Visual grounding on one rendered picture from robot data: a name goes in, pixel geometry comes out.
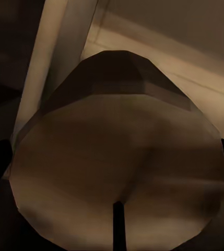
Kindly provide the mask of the pillar candle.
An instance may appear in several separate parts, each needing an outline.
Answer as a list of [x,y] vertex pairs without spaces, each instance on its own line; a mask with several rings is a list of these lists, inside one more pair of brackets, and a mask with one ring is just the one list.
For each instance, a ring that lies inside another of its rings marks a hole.
[[66,251],[171,251],[224,197],[220,131],[149,59],[82,60],[16,135],[18,212]]

